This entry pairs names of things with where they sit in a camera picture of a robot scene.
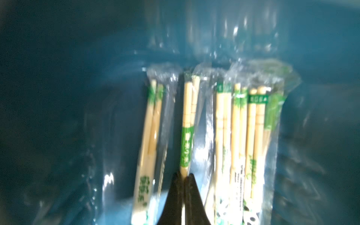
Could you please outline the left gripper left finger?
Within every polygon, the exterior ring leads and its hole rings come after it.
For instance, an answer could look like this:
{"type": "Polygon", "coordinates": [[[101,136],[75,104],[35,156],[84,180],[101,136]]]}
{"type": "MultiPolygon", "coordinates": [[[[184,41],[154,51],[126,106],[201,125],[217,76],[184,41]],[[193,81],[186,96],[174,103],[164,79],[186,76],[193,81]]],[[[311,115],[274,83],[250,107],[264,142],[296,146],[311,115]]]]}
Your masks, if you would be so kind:
{"type": "Polygon", "coordinates": [[[172,176],[163,212],[157,225],[181,225],[183,206],[183,179],[180,172],[172,176]]]}

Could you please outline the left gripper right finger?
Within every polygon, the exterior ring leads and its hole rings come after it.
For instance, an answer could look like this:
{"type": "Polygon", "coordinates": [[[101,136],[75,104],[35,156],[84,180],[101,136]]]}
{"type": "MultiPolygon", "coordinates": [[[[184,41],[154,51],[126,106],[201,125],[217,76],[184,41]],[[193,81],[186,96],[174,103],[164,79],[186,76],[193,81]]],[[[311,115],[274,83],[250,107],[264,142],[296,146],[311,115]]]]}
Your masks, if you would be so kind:
{"type": "Polygon", "coordinates": [[[211,225],[192,173],[184,181],[184,203],[186,225],[211,225]]]}

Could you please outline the chopsticks box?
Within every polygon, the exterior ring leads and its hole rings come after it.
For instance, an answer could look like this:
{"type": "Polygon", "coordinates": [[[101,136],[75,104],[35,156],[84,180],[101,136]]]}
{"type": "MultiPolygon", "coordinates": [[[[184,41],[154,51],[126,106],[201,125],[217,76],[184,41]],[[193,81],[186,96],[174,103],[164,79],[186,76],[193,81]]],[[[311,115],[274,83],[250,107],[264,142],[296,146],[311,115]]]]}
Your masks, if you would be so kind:
{"type": "MultiPolygon", "coordinates": [[[[181,159],[180,173],[183,179],[191,174],[190,167],[194,149],[194,136],[198,127],[197,119],[201,112],[198,105],[204,102],[204,92],[206,82],[210,75],[210,65],[201,63],[193,70],[188,70],[184,74],[184,93],[183,93],[183,115],[181,130],[181,159]]],[[[183,216],[185,224],[185,203],[183,197],[183,216]]]]}

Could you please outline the teal plastic storage box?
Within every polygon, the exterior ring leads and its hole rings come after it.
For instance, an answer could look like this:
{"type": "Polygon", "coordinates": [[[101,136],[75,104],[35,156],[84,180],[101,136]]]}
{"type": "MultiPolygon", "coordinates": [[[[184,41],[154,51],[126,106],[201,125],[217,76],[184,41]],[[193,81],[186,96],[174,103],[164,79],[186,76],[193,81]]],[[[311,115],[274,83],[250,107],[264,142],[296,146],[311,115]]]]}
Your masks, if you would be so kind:
{"type": "Polygon", "coordinates": [[[132,225],[147,68],[252,59],[301,80],[267,153],[260,225],[359,224],[359,1],[1,1],[1,224],[132,225]]]}

